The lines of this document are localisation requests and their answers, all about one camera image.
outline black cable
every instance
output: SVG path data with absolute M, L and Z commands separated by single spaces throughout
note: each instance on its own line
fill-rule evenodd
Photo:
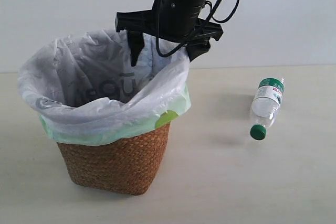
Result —
M 223 24 L 223 23 L 228 22 L 228 21 L 233 17 L 233 15 L 235 14 L 235 12 L 237 11 L 237 8 L 238 8 L 238 5 L 239 5 L 239 1 L 240 1 L 240 0 L 237 0 L 235 7 L 234 7 L 233 10 L 231 11 L 231 13 L 227 16 L 227 18 L 225 18 L 225 19 L 223 19 L 223 20 L 217 20 L 217 19 L 215 19 L 214 17 L 212 17 L 212 19 L 213 19 L 214 21 L 216 21 L 217 23 L 220 23 L 220 24 Z
M 176 53 L 178 50 L 180 50 L 187 42 L 189 42 L 193 37 L 195 37 L 195 35 L 200 32 L 210 21 L 210 19 L 213 17 L 214 13 L 216 12 L 216 10 L 218 9 L 220 3 L 222 0 L 217 0 L 215 5 L 213 6 L 212 10 L 210 11 L 208 17 L 204 20 L 203 24 L 200 25 L 200 27 L 191 32 L 178 46 L 176 46 L 174 49 L 172 49 L 170 52 L 163 54 L 160 51 L 160 45 L 159 45 L 159 39 L 160 39 L 160 24 L 159 24 L 159 20 L 160 20 L 160 4 L 161 4 L 161 0 L 158 0 L 158 3 L 156 4 L 156 50 L 158 52 L 158 54 L 161 57 L 169 57 L 171 55 L 173 55 L 174 53 Z

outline plastic trash bag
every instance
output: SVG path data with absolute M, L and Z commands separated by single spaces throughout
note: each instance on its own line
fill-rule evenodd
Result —
M 190 108 L 184 48 L 162 58 L 155 37 L 131 66 L 125 31 L 88 32 L 42 47 L 20 69 L 18 90 L 60 143 L 105 145 L 169 123 Z M 160 40 L 163 52 L 174 43 Z

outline wicker basket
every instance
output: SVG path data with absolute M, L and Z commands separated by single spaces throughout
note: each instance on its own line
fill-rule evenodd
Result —
M 80 186 L 141 195 L 160 167 L 170 124 L 103 146 L 57 143 L 71 180 Z

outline white table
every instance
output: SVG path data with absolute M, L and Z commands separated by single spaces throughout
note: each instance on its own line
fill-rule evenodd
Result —
M 259 81 L 286 79 L 264 141 L 249 136 Z M 191 70 L 192 108 L 172 123 L 148 192 L 73 184 L 61 154 L 0 75 L 1 224 L 336 222 L 336 66 Z

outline plastic bottle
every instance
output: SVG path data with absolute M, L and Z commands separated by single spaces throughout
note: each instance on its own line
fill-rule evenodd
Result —
M 267 129 L 279 113 L 284 89 L 283 78 L 267 78 L 260 82 L 250 108 L 250 135 L 254 139 L 263 140 L 266 137 Z

